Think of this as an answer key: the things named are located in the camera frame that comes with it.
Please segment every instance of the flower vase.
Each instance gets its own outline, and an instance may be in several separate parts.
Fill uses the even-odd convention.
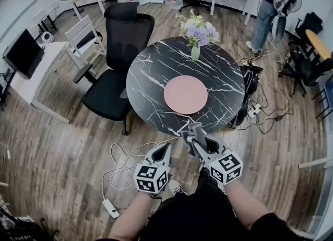
[[[193,46],[191,52],[191,58],[193,61],[197,61],[200,56],[200,47]]]

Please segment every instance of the wooden floor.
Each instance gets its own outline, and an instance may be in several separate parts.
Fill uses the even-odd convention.
[[[156,23],[150,43],[172,36],[182,35],[175,18],[176,12],[166,5],[152,4],[139,7],[139,11],[154,16]],[[236,12],[216,8],[210,17],[206,9],[200,10],[221,34],[221,47],[227,50],[235,60],[240,57],[233,49],[237,42],[244,49],[245,41],[255,24],[250,19],[244,26],[244,17]],[[98,5],[85,8],[95,23],[102,16]],[[57,41],[65,40],[64,32],[76,22],[73,12],[60,16],[56,24],[59,31]],[[104,21],[96,26],[106,44]],[[284,55],[287,38],[278,46]],[[237,46],[237,51],[246,56]],[[272,47],[266,53],[277,53]],[[268,99],[268,112],[284,108],[288,101],[283,91],[289,96],[293,81],[279,78],[272,63],[276,54],[264,56],[256,64],[264,68],[260,79]],[[9,188],[0,188],[4,200],[10,203],[9,209],[16,215],[30,215],[35,220],[44,217],[50,229],[60,230],[62,240],[95,240],[108,237],[114,219],[102,206],[101,176],[115,168],[109,152],[112,143],[120,144],[129,153],[134,147],[146,142],[161,142],[171,138],[144,124],[135,114],[131,114],[132,133],[121,135],[122,125],[103,119],[80,103],[86,91],[81,84],[74,84],[72,79],[76,67],[67,56],[53,71],[38,96],[38,100],[54,108],[71,123],[66,125],[51,118],[42,111],[27,105],[15,92],[8,97],[5,111],[0,112],[0,142],[8,144],[11,159],[5,159],[6,147],[0,145],[1,173],[0,181],[9,183]],[[106,69],[104,58],[95,67],[98,74]],[[316,120],[316,109],[311,101],[313,89],[307,88],[305,98],[298,91],[290,99],[294,115],[286,115],[276,122],[272,130],[263,135],[257,126],[244,131],[221,129],[216,136],[223,138],[230,149],[236,150],[244,161],[241,180],[254,195],[263,201],[270,211],[276,212],[290,226],[307,230],[314,214],[323,182],[323,166],[298,169],[298,164],[326,156],[326,133],[321,120]],[[255,101],[264,105],[257,91]],[[272,116],[285,112],[278,111]],[[272,120],[261,127],[267,131]],[[144,154],[149,147],[138,149],[137,154]],[[120,151],[114,154],[124,161]],[[134,165],[138,158],[129,160]],[[194,192],[198,178],[199,161],[190,156],[183,142],[173,141],[171,162],[173,177],[179,180],[186,191]],[[118,208],[126,208],[137,190],[135,186],[124,191],[117,191],[105,178],[106,197]],[[123,172],[115,177],[118,187],[131,183],[132,173]],[[164,198],[170,197],[168,190]]]

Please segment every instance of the pink round mat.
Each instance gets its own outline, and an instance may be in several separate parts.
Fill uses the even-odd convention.
[[[201,110],[207,98],[205,85],[199,79],[188,75],[170,80],[164,90],[166,104],[181,114],[192,114]]]

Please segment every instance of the black marble table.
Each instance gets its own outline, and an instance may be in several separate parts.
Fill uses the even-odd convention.
[[[187,44],[179,36],[150,45],[134,59],[126,81],[135,112],[152,127],[176,136],[192,122],[201,122],[206,133],[216,132],[236,116],[244,99],[243,76],[226,51],[210,43],[192,61]],[[182,115],[165,103],[165,86],[179,75],[196,77],[206,86],[208,100],[199,112]]]

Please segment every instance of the forearm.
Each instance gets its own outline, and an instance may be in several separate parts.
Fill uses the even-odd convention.
[[[148,193],[139,192],[130,206],[116,220],[110,238],[119,241],[136,240],[146,226],[153,199]]]
[[[257,200],[238,179],[225,185],[224,189],[237,218],[245,228],[251,229],[257,219],[268,213],[265,205]]]

